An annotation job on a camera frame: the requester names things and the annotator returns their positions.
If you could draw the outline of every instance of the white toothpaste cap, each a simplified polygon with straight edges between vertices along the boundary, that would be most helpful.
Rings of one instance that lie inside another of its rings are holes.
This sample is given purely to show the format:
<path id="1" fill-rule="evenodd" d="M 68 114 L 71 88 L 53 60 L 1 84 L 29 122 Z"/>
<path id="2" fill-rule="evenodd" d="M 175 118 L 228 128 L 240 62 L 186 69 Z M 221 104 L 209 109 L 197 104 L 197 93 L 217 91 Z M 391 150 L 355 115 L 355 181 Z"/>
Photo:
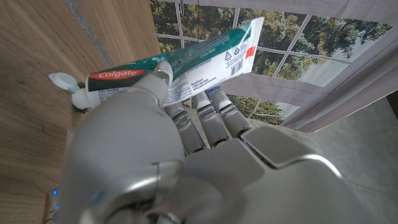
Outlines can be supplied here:
<path id="1" fill-rule="evenodd" d="M 73 93 L 80 89 L 77 85 L 76 79 L 66 73 L 53 73 L 49 75 L 49 78 L 52 83 L 54 83 L 56 86 L 63 90 L 70 90 Z"/>

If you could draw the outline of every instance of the wooden wall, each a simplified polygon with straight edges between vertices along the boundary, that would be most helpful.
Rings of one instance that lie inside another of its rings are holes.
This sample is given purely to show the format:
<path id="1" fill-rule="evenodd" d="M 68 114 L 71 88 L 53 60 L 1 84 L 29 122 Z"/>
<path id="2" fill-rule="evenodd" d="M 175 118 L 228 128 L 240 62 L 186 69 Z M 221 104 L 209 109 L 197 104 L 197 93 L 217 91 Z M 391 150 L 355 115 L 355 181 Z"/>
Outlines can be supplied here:
<path id="1" fill-rule="evenodd" d="M 159 53 L 148 1 L 76 0 L 115 65 Z M 58 186 L 70 95 L 48 74 L 108 68 L 64 0 L 0 1 L 0 223 L 41 223 Z"/>

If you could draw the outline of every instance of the tree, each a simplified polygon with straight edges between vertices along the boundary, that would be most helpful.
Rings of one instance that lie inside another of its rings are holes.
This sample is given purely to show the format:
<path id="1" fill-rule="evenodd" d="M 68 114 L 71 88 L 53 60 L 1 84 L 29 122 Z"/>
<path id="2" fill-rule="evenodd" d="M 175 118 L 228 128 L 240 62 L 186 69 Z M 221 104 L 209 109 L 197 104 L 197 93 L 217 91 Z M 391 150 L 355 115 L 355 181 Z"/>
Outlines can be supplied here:
<path id="1" fill-rule="evenodd" d="M 293 50 L 328 57 L 342 50 L 346 58 L 350 58 L 357 39 L 361 44 L 367 40 L 377 40 L 391 28 L 378 22 L 313 16 Z"/>
<path id="2" fill-rule="evenodd" d="M 184 37 L 206 40 L 232 29 L 235 8 L 184 4 Z"/>
<path id="3" fill-rule="evenodd" d="M 181 49 L 181 40 L 158 37 L 159 48 L 162 54 Z"/>
<path id="4" fill-rule="evenodd" d="M 248 117 L 253 112 L 253 110 L 257 106 L 257 102 L 259 101 L 258 99 L 247 98 L 243 96 L 227 96 L 245 117 Z M 280 112 L 282 112 L 282 110 L 279 109 L 275 103 L 261 101 L 258 109 L 251 118 L 257 119 L 259 121 L 268 122 L 270 124 L 280 125 L 283 122 L 282 117 L 280 117 Z"/>
<path id="5" fill-rule="evenodd" d="M 252 72 L 259 75 L 272 76 L 282 58 L 282 54 L 257 50 Z"/>
<path id="6" fill-rule="evenodd" d="M 156 33 L 180 35 L 175 4 L 172 2 L 150 1 Z"/>

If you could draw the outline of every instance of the robotic hand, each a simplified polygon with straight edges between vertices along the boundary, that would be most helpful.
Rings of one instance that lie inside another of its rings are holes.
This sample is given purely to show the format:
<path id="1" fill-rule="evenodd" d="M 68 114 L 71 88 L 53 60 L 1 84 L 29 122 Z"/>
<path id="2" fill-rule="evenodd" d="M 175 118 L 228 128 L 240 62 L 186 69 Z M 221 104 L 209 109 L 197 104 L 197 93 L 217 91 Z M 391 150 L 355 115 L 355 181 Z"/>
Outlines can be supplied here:
<path id="1" fill-rule="evenodd" d="M 274 128 L 255 129 L 217 86 L 193 98 L 207 149 L 181 104 L 161 108 L 171 80 L 160 62 L 82 121 L 60 223 L 371 222 L 329 161 Z"/>

